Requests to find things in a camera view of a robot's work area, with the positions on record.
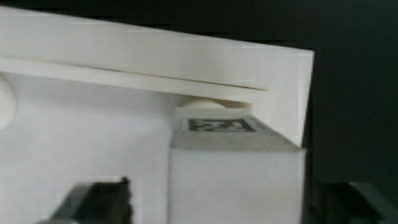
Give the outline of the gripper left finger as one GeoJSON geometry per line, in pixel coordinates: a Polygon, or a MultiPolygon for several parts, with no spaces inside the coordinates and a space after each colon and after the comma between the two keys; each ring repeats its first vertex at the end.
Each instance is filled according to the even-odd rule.
{"type": "Polygon", "coordinates": [[[38,224],[133,224],[130,179],[78,183],[48,219],[38,224]]]}

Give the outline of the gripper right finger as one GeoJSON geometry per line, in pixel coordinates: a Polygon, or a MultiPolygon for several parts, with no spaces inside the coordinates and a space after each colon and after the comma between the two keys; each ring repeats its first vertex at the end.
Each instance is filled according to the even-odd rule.
{"type": "Polygon", "coordinates": [[[398,208],[364,182],[316,182],[308,224],[398,224],[398,208]]]}

